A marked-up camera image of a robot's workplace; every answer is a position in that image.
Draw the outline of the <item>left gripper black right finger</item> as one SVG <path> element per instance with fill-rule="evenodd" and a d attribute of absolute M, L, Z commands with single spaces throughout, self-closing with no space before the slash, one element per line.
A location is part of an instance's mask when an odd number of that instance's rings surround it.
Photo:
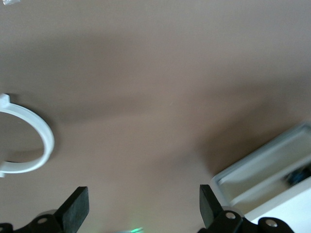
<path fill-rule="evenodd" d="M 199 206 L 205 228 L 208 228 L 223 211 L 222 206 L 208 184 L 200 185 Z"/>

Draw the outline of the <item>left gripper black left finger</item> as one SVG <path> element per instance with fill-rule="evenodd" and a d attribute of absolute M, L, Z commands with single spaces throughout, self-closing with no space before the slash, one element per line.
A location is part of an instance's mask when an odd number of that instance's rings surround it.
<path fill-rule="evenodd" d="M 89 213 L 89 196 L 86 186 L 78 187 L 56 211 L 56 219 L 63 232 L 76 233 Z"/>

